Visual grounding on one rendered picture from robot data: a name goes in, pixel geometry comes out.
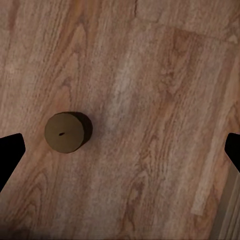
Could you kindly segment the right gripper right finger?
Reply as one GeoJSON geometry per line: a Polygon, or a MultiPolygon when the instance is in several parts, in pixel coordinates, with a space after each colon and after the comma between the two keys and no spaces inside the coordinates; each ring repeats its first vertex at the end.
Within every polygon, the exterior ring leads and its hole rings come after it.
{"type": "Polygon", "coordinates": [[[227,137],[224,149],[240,172],[240,134],[230,133],[227,137]]]}

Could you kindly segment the pillar candle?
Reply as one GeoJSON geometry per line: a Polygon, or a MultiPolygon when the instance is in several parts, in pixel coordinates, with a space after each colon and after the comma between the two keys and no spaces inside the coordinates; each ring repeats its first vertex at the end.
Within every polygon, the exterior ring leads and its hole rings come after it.
{"type": "Polygon", "coordinates": [[[93,134],[92,121],[78,111],[62,111],[52,116],[44,127],[44,138],[58,153],[70,154],[88,142],[93,134]]]}

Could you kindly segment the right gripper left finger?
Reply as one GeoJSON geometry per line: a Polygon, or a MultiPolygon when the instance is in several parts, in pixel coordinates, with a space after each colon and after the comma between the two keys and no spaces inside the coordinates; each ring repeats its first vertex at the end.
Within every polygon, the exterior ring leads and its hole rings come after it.
{"type": "Polygon", "coordinates": [[[0,138],[0,192],[26,151],[21,133],[0,138]]]}

